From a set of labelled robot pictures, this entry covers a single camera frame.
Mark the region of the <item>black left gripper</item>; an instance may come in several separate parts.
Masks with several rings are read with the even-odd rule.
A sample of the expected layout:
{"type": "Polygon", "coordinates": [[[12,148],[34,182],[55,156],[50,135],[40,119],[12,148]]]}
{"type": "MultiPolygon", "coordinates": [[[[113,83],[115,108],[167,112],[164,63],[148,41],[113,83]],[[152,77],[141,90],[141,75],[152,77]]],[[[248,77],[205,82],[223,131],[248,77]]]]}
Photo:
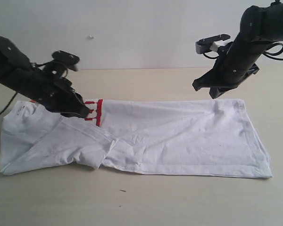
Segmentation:
{"type": "Polygon", "coordinates": [[[15,69],[4,76],[4,86],[45,106],[48,111],[64,117],[86,118],[90,109],[66,78],[55,78],[40,69],[15,69]]]}

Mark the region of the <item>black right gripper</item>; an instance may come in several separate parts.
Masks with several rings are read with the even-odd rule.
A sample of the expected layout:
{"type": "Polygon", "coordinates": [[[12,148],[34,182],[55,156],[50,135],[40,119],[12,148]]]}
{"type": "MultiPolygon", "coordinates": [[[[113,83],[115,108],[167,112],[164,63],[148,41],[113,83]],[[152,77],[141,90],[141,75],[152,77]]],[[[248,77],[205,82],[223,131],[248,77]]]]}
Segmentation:
{"type": "Polygon", "coordinates": [[[192,83],[195,91],[210,88],[209,95],[216,99],[231,89],[237,88],[251,74],[258,71],[259,44],[244,40],[220,40],[210,46],[219,54],[211,72],[192,83]]]}

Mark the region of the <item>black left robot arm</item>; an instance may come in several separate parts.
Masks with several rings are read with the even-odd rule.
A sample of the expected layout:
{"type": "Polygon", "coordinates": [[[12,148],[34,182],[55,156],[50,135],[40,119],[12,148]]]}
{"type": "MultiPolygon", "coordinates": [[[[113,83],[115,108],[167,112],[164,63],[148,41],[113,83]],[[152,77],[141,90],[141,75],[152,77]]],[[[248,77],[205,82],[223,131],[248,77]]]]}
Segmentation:
{"type": "Polygon", "coordinates": [[[0,36],[0,84],[65,117],[85,118],[89,113],[82,96],[67,79],[69,70],[78,70],[79,61],[78,56],[59,50],[51,61],[36,64],[0,36]]]}

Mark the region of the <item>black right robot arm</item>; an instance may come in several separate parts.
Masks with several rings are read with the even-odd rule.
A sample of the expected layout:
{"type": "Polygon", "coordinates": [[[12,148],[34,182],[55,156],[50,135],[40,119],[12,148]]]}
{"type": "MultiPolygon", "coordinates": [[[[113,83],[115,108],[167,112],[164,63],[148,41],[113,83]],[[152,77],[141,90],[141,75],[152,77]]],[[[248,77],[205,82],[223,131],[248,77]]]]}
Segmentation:
{"type": "Polygon", "coordinates": [[[256,61],[261,55],[283,61],[283,3],[276,0],[266,8],[251,6],[241,17],[240,30],[234,40],[228,34],[200,39],[196,52],[207,57],[209,52],[218,55],[211,70],[195,79],[193,88],[208,88],[212,99],[237,88],[259,71],[256,61]]]}

